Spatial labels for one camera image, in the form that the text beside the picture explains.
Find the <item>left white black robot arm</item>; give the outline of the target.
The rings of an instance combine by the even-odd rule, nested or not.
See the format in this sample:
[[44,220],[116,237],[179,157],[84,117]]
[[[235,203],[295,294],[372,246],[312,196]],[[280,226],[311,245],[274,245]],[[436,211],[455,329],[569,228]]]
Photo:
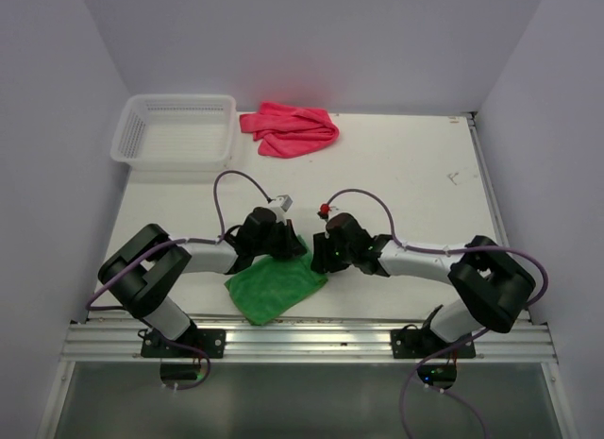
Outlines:
[[217,241],[176,239],[149,224],[101,265],[98,280],[102,293],[111,293],[121,309],[153,328],[165,348],[182,357],[195,348],[196,334],[193,320],[169,297],[181,275],[238,274],[259,257],[288,262],[306,253],[281,209],[256,207]]

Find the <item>green towel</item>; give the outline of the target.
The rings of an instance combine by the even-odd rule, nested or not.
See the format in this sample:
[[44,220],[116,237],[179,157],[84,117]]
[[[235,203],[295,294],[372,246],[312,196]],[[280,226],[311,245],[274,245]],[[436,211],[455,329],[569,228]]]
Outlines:
[[264,326],[321,290],[326,275],[311,270],[311,254],[288,261],[270,257],[225,282],[237,310],[253,326]]

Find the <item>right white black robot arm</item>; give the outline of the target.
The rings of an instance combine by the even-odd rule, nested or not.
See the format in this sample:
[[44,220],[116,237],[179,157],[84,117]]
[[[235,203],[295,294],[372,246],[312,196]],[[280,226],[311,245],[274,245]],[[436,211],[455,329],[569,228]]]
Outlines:
[[326,226],[313,235],[313,271],[354,266],[369,276],[414,277],[455,289],[459,299],[436,307],[406,338],[431,356],[444,355],[477,330],[510,332],[536,287],[533,276],[486,236],[457,249],[400,245],[393,234],[370,235],[348,212],[324,208],[318,215]]

